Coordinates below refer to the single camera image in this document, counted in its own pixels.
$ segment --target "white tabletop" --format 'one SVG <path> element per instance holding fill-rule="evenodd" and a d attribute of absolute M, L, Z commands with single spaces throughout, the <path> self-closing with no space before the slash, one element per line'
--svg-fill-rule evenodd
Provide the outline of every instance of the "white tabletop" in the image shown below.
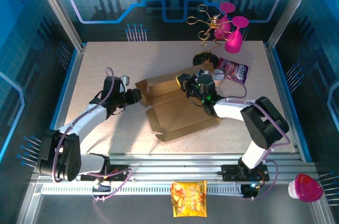
<path fill-rule="evenodd" d="M 116 76 L 128 75 L 130 88 L 146 78 L 192 66 L 200 50 L 199 41 L 165 42 L 89 42 L 81 64 L 66 123 L 78 116 L 88 102 L 102 89 L 105 68 L 113 68 Z M 221 46 L 212 51 L 219 57 L 247 65 L 246 99 L 268 97 L 283 114 L 278 91 L 262 41 L 244 41 L 237 54 L 226 53 Z M 222 96 L 243 95 L 240 84 L 225 80 L 218 88 Z M 110 117 L 97 126 L 81 143 L 82 153 L 244 153 L 251 142 L 245 123 L 223 119 L 218 126 L 161 142 L 150 128 L 146 109 L 140 103 Z M 292 153 L 293 144 L 276 148 L 276 152 Z"/>

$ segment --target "enclosure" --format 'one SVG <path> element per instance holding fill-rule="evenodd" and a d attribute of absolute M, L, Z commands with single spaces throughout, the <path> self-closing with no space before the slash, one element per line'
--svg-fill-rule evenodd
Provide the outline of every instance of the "enclosure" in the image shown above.
<path fill-rule="evenodd" d="M 339 0 L 0 2 L 1 223 L 338 222 Z M 225 11 L 224 3 L 234 8 Z M 208 32 L 219 28 L 208 19 L 215 15 L 232 22 L 231 35 L 240 33 L 239 52 L 226 51 L 232 39 L 213 42 Z M 239 16 L 249 24 L 236 24 Z M 199 22 L 188 24 L 188 18 Z M 207 32 L 203 38 L 201 32 Z M 267 158 L 271 179 L 260 194 L 278 178 L 265 198 L 240 200 L 232 190 L 250 182 L 225 182 L 217 174 L 221 165 L 236 165 L 251 143 L 243 121 L 226 118 L 160 140 L 140 103 L 100 123 L 80 145 L 82 168 L 99 166 L 91 154 L 104 154 L 111 164 L 132 169 L 113 198 L 97 203 L 92 184 L 79 176 L 55 184 L 37 171 L 29 140 L 36 144 L 46 130 L 81 114 L 102 90 L 106 67 L 116 77 L 129 76 L 132 89 L 144 79 L 191 67 L 196 54 L 208 51 L 248 66 L 244 100 L 268 97 L 289 125 L 291 143 Z M 225 80 L 217 91 L 241 96 L 244 89 Z M 166 126 L 183 129 L 176 119 Z M 288 184 L 300 173 L 325 189 L 317 202 L 288 196 Z M 171 182 L 197 180 L 208 181 L 208 217 L 173 218 Z"/>

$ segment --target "purple snack bag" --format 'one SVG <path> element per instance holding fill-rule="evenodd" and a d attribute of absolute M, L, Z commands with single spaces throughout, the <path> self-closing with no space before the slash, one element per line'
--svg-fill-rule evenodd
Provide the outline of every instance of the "purple snack bag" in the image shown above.
<path fill-rule="evenodd" d="M 226 76 L 227 79 L 235 81 L 233 77 L 237 77 L 243 83 L 245 83 L 246 81 L 248 72 L 248 66 L 246 65 L 238 64 L 234 61 L 219 58 L 218 69 L 228 74 Z"/>

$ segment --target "open cardboard box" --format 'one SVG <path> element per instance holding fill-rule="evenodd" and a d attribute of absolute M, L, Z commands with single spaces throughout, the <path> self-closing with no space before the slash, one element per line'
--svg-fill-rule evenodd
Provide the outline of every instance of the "open cardboard box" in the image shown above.
<path fill-rule="evenodd" d="M 192 75 L 200 69 L 214 71 L 208 62 L 136 83 L 142 94 L 141 104 L 152 106 L 146 113 L 152 130 L 161 133 L 156 135 L 159 140 L 167 142 L 219 124 L 220 119 L 208 116 L 202 107 L 186 98 L 176 82 L 176 76 Z"/>

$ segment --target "snack bag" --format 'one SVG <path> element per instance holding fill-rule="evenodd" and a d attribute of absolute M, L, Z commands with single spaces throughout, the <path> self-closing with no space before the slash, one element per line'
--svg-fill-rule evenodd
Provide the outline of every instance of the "snack bag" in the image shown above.
<path fill-rule="evenodd" d="M 173 182 L 171 199 L 174 217 L 207 217 L 207 181 L 193 183 Z"/>
<path fill-rule="evenodd" d="M 218 69 L 222 70 L 224 73 L 227 73 L 227 79 L 236 81 L 234 77 L 238 78 L 243 84 L 246 81 L 248 66 L 238 64 L 236 62 L 219 58 Z"/>

